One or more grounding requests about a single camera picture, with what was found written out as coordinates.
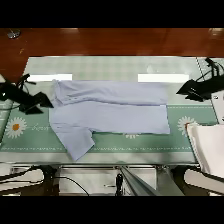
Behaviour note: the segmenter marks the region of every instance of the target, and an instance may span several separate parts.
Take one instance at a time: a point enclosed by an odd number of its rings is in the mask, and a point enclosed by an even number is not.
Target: white flower
[[[138,134],[125,134],[125,133],[123,135],[125,135],[126,138],[130,138],[130,139],[133,139],[133,138],[135,139],[137,136],[139,136]]]
[[[22,119],[20,117],[14,117],[6,127],[6,135],[8,135],[8,138],[17,138],[21,134],[23,134],[23,131],[26,130],[26,121],[25,119]]]
[[[187,137],[187,125],[190,123],[194,123],[197,124],[197,122],[194,120],[194,118],[190,118],[190,117],[182,117],[181,119],[179,119],[178,121],[178,130],[182,131],[182,135],[184,135],[185,137]]]

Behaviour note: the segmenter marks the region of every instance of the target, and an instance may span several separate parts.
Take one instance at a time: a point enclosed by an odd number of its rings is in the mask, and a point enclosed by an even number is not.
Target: checkered tablecloth
[[[141,73],[189,74],[201,76],[196,58],[149,56],[64,56],[31,57],[24,74],[67,74],[74,80],[137,81]],[[78,163],[192,163],[195,162],[184,125],[187,122],[216,122],[210,101],[198,104],[176,95],[182,84],[167,85],[170,135],[141,135],[94,133],[96,145]],[[37,87],[49,94],[50,86]],[[8,123],[26,124],[26,130],[16,138],[5,132],[0,161],[16,162],[73,162],[48,123],[48,110],[43,115],[26,116],[18,110],[11,112]]]

